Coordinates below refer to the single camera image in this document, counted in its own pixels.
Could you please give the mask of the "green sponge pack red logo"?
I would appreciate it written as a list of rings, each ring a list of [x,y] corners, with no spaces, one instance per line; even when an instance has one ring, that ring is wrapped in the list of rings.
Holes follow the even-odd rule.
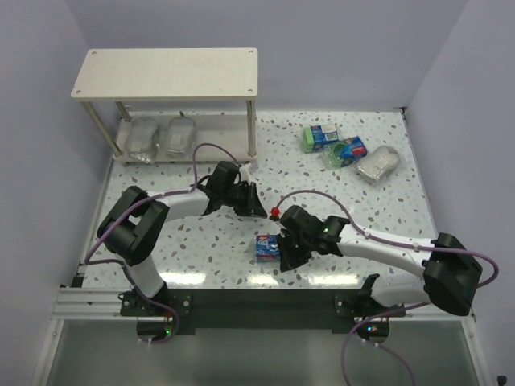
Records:
[[[259,264],[280,262],[281,252],[278,245],[278,236],[272,234],[256,235],[255,259]]]

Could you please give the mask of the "green sponge pack blue label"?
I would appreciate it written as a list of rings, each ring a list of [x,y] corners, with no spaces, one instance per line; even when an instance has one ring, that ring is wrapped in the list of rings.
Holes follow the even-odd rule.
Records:
[[[336,141],[327,147],[325,159],[333,168],[342,168],[358,162],[368,154],[365,144],[358,136]]]

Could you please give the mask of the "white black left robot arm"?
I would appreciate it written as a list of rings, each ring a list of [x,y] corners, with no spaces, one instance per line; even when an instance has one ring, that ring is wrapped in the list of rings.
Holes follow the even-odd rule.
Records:
[[[169,305],[168,287],[151,256],[163,225],[184,217],[208,216],[230,207],[239,217],[265,218],[256,183],[241,166],[219,162],[210,175],[181,191],[150,193],[128,187],[97,229],[96,247],[104,245],[127,272],[138,296]]]

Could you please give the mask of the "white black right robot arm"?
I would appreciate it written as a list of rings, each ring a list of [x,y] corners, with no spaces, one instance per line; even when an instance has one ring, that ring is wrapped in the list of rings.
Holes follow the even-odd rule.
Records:
[[[429,302],[455,316],[470,312],[483,269],[452,235],[427,239],[370,231],[344,217],[321,220],[296,205],[278,222],[284,270],[306,264],[313,253],[376,261],[396,270],[366,278],[362,289],[377,304],[390,308]]]

